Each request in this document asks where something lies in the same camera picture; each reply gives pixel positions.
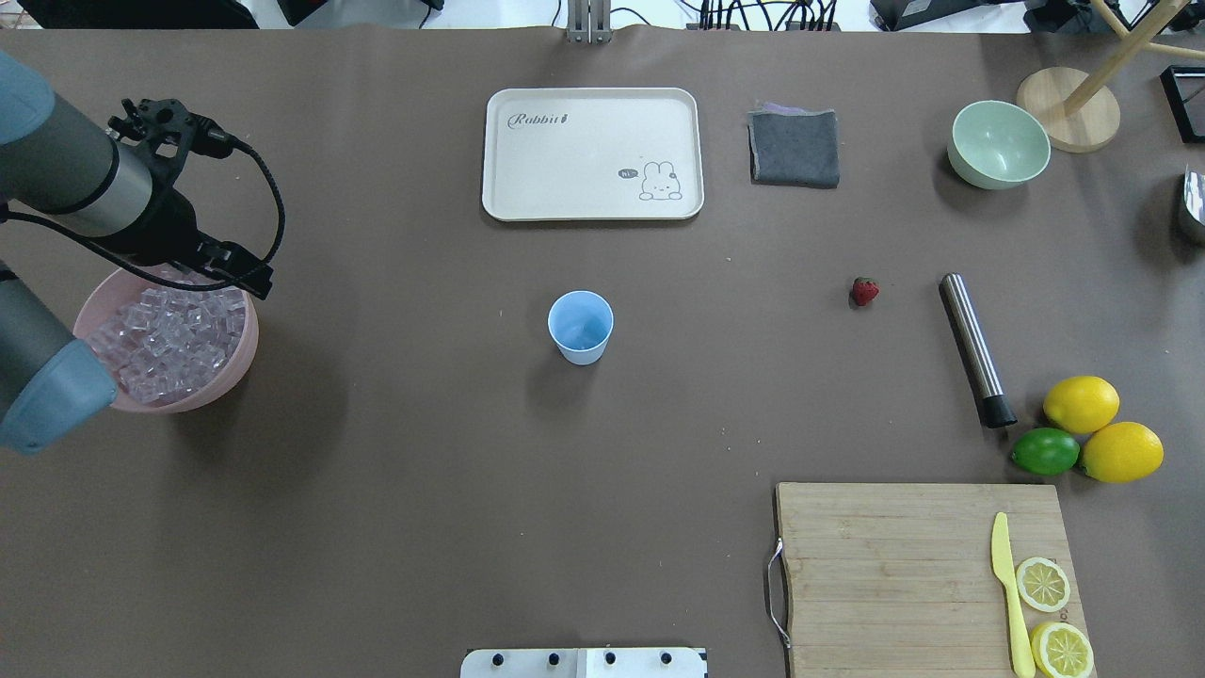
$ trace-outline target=knife handle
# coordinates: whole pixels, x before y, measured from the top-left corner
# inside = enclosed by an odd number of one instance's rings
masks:
[[[1009,645],[1012,648],[1012,672],[1017,678],[1034,678],[1034,652],[1029,649],[1025,613],[1021,609],[1017,585],[1005,585],[1009,599]]]

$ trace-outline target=knife blade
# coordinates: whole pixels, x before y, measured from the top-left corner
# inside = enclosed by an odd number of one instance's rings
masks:
[[[995,514],[992,524],[992,573],[1004,584],[1009,605],[1009,647],[1012,650],[1012,672],[1018,678],[1034,678],[1034,653],[1029,649],[1025,617],[1017,594],[1017,573],[1012,571],[1012,544],[1009,541],[1009,515]]]

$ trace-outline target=pink bowl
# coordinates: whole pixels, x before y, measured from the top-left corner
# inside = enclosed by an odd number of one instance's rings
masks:
[[[93,290],[88,300],[80,308],[76,316],[75,326],[71,332],[83,338],[94,329],[104,324],[106,319],[117,313],[118,308],[125,303],[137,301],[142,296],[142,290],[154,287],[153,282],[118,269],[105,278],[96,289]],[[218,371],[213,382],[199,389],[192,396],[176,401],[166,406],[143,406],[131,399],[122,389],[117,390],[117,400],[111,406],[113,409],[146,414],[172,414],[178,412],[194,411],[201,406],[207,406],[224,396],[239,384],[239,381],[247,375],[251,369],[251,360],[255,358],[255,349],[259,347],[259,318],[255,316],[255,306],[251,302],[251,294],[242,291],[243,300],[247,301],[247,312],[242,324],[242,335],[239,344],[227,365]]]

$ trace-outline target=cutting board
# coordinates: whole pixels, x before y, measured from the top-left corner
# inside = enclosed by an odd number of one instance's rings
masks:
[[[1011,677],[997,512],[1013,565],[1047,558],[1071,583],[1058,613],[1022,603],[1025,627],[1062,620],[1092,638],[1052,487],[781,483],[777,509],[793,678]]]

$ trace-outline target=strawberry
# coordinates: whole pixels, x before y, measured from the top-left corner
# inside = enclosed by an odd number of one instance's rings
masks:
[[[853,289],[850,290],[853,302],[865,306],[871,299],[878,295],[878,283],[871,277],[858,277],[853,281]]]

